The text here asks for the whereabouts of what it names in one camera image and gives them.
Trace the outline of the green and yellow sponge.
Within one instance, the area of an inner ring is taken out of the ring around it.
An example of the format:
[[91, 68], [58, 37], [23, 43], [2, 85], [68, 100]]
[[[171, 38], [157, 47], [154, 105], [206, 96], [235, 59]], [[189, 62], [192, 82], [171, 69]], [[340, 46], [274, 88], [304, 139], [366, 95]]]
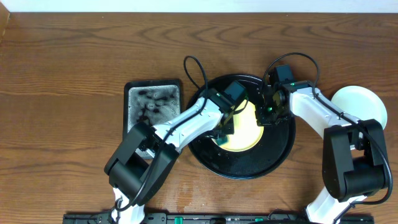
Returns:
[[229, 143], [229, 137], [228, 136], [219, 136], [217, 139], [215, 139], [215, 143], [221, 147], [227, 143]]

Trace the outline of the yellow plate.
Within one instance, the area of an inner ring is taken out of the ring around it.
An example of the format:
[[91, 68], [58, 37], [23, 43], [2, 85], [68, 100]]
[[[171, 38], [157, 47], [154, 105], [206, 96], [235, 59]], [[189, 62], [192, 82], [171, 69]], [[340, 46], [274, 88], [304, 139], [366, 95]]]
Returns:
[[264, 132], [264, 128], [257, 125], [253, 103], [244, 100], [237, 110], [241, 112], [233, 116], [234, 134], [227, 135], [229, 143], [220, 147], [231, 152], [243, 152], [254, 147]]

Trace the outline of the light green plate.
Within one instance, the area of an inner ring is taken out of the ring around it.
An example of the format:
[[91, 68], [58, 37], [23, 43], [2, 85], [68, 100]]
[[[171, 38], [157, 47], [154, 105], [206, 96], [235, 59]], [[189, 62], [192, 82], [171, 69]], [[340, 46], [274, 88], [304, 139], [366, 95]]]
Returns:
[[331, 102], [361, 120], [375, 119], [382, 128], [387, 124], [385, 104], [371, 90], [361, 86], [346, 86], [338, 90]]

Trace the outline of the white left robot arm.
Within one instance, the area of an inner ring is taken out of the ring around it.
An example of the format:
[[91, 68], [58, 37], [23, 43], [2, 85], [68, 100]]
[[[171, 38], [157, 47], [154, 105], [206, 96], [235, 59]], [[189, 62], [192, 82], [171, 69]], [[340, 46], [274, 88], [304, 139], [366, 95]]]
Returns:
[[176, 118], [154, 126], [135, 124], [104, 167], [115, 194], [113, 223], [140, 223], [144, 205], [159, 191], [182, 149], [197, 137], [223, 127], [246, 97], [227, 88], [203, 90]]

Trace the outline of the round black tray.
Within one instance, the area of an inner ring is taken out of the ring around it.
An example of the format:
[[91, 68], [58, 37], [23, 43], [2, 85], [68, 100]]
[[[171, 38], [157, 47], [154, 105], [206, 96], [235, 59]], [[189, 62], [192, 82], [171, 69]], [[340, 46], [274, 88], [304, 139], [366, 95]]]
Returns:
[[[238, 81], [248, 91], [248, 98], [256, 105], [260, 102], [257, 88], [261, 79], [248, 74], [229, 74], [211, 80], [209, 88], [224, 90]], [[278, 168], [291, 152], [296, 133], [295, 119], [276, 126], [263, 126], [260, 141], [243, 152], [231, 152], [217, 146], [212, 138], [198, 137], [188, 147], [196, 159], [212, 172], [230, 179], [255, 179]]]

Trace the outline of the black rectangular soapy water tray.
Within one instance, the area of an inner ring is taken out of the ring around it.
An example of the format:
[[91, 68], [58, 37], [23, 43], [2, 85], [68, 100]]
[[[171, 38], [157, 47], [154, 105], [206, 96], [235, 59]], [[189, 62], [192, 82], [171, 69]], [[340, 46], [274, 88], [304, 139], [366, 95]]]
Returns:
[[182, 112], [180, 80], [146, 80], [124, 86], [123, 137], [139, 122], [165, 123]]

